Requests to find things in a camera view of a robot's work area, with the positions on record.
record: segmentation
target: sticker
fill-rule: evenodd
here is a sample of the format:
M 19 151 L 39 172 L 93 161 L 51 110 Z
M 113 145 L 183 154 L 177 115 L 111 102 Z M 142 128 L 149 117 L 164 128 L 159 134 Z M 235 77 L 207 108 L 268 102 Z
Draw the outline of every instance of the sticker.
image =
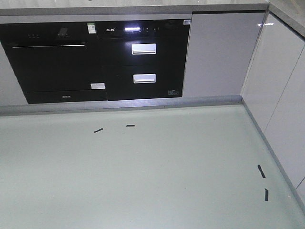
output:
M 96 34 L 94 23 L 87 23 L 87 27 L 88 27 L 88 33 L 89 34 Z
M 105 89 L 104 83 L 91 83 L 91 89 Z
M 168 95 L 179 95 L 180 90 L 168 90 Z
M 191 19 L 183 20 L 183 25 L 190 25 L 190 24 L 191 24 Z

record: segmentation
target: floor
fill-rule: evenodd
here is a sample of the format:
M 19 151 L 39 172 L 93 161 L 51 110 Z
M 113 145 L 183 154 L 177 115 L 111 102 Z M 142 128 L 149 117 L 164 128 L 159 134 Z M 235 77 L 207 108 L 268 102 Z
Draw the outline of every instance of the floor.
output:
M 0 203 L 3 229 L 305 227 L 242 105 L 0 117 Z

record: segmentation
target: silver handle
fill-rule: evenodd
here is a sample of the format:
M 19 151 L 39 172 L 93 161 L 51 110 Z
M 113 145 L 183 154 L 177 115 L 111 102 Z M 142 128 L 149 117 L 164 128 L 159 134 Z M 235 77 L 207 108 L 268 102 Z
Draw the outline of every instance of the silver handle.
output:
M 156 74 L 135 74 L 133 75 L 133 83 L 155 83 Z
M 55 48 L 55 47 L 86 47 L 84 44 L 73 44 L 73 45 L 40 45 L 40 46 L 16 46 L 12 49 L 24 49 L 24 48 Z
M 151 51 L 133 51 L 133 55 L 139 55 L 139 54 L 156 54 L 156 50 L 151 50 Z
M 156 54 L 157 44 L 132 44 L 132 55 Z

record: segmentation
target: black appliance front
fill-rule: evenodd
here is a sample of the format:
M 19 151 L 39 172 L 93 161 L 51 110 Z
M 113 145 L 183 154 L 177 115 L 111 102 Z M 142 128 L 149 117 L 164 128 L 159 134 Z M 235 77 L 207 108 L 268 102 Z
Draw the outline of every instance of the black appliance front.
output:
M 184 65 L 104 66 L 108 100 L 182 96 Z
M 189 20 L 0 25 L 30 104 L 181 97 L 188 32 Z
M 86 22 L 3 24 L 0 39 L 28 103 L 107 100 Z

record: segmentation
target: white cabinet door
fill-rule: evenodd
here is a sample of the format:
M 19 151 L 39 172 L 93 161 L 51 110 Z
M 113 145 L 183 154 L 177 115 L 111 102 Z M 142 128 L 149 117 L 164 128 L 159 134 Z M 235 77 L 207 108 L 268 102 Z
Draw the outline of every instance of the white cabinet door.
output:
M 194 14 L 183 97 L 240 95 L 264 13 Z
M 305 51 L 295 66 L 265 136 L 296 187 L 305 174 Z
M 0 106 L 28 104 L 0 44 Z
M 301 38 L 268 16 L 242 93 L 263 132 L 303 47 Z
M 296 189 L 303 203 L 305 203 L 305 181 L 301 183 L 301 185 Z

